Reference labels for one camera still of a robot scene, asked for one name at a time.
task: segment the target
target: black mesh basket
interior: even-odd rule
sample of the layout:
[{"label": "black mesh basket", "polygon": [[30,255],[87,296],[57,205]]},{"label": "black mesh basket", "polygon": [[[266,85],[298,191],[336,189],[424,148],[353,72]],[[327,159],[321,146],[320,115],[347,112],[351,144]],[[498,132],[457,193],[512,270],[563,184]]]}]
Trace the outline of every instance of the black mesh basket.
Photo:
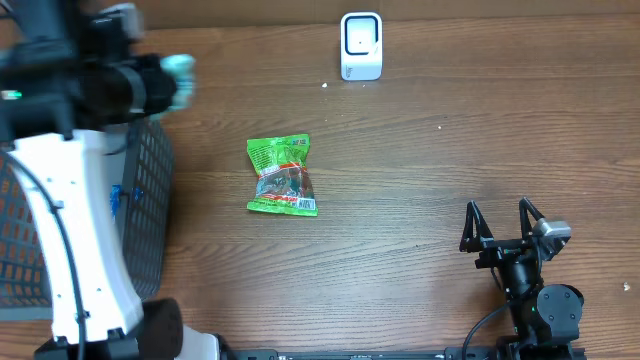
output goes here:
[{"label": "black mesh basket", "polygon": [[[173,151],[158,123],[113,127],[105,157],[107,183],[120,185],[115,213],[125,264],[142,299],[160,288],[173,177]],[[51,319],[51,293],[31,210],[11,169],[0,159],[0,321]]]}]

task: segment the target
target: white plastic holder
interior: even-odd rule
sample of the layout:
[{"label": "white plastic holder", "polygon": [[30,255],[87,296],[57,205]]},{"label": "white plastic holder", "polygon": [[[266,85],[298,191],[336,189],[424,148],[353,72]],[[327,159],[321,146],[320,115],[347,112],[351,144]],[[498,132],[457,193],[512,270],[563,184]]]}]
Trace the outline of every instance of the white plastic holder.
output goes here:
[{"label": "white plastic holder", "polygon": [[348,13],[340,21],[340,67],[348,81],[382,75],[382,19],[374,12]]},{"label": "white plastic holder", "polygon": [[[78,273],[87,342],[107,340],[109,330],[126,335],[142,320],[142,302],[135,292],[122,246],[111,220],[105,179],[103,132],[74,130],[72,140],[43,134],[15,141],[11,152],[51,195],[67,230]],[[15,171],[29,201],[51,285],[54,337],[79,340],[71,272],[60,229],[44,197],[31,180]]]},{"label": "white plastic holder", "polygon": [[183,326],[182,350],[176,360],[220,360],[220,343],[211,334]]}]

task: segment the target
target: teal object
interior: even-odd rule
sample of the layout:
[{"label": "teal object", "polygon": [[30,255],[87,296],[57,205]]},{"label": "teal object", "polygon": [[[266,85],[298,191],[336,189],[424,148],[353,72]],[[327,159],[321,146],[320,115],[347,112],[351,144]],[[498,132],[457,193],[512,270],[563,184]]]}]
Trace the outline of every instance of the teal object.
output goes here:
[{"label": "teal object", "polygon": [[191,106],[191,97],[195,91],[193,67],[196,60],[191,55],[172,55],[160,60],[162,70],[176,79],[178,91],[173,96],[169,109],[161,114],[151,116],[152,121],[161,120],[167,113],[183,110]]}]

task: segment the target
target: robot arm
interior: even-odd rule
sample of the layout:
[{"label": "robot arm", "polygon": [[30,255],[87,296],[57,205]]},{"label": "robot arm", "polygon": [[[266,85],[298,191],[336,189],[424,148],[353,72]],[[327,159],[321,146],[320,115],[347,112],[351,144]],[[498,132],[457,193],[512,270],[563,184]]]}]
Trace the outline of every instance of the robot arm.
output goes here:
[{"label": "robot arm", "polygon": [[[571,342],[580,336],[582,293],[568,285],[544,286],[540,274],[542,263],[551,261],[567,245],[571,228],[564,221],[547,220],[527,198],[520,201],[519,210],[522,237],[497,241],[476,203],[467,205],[460,251],[478,252],[478,269],[490,268],[492,274],[493,268],[498,269],[501,282],[496,283],[507,302],[469,333],[462,358],[466,357],[475,330],[508,308],[516,336],[498,339],[496,359],[584,359],[583,352],[571,347]],[[529,215],[536,221],[533,227]]]},{"label": "robot arm", "polygon": [[187,106],[193,60],[134,55],[133,5],[95,15],[81,5],[15,2],[10,16],[25,41],[0,59],[0,142],[34,214],[51,285],[53,339],[36,358],[215,359],[217,339],[183,327],[175,301],[142,304],[105,193],[103,128]]}]

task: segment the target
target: green snack bag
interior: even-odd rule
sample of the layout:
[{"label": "green snack bag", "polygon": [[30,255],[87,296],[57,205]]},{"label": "green snack bag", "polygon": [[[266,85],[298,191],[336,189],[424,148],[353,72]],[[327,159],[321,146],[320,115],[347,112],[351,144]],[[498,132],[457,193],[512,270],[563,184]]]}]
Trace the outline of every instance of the green snack bag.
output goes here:
[{"label": "green snack bag", "polygon": [[318,216],[313,187],[305,159],[311,146],[309,135],[250,139],[247,152],[258,174],[253,211]]}]

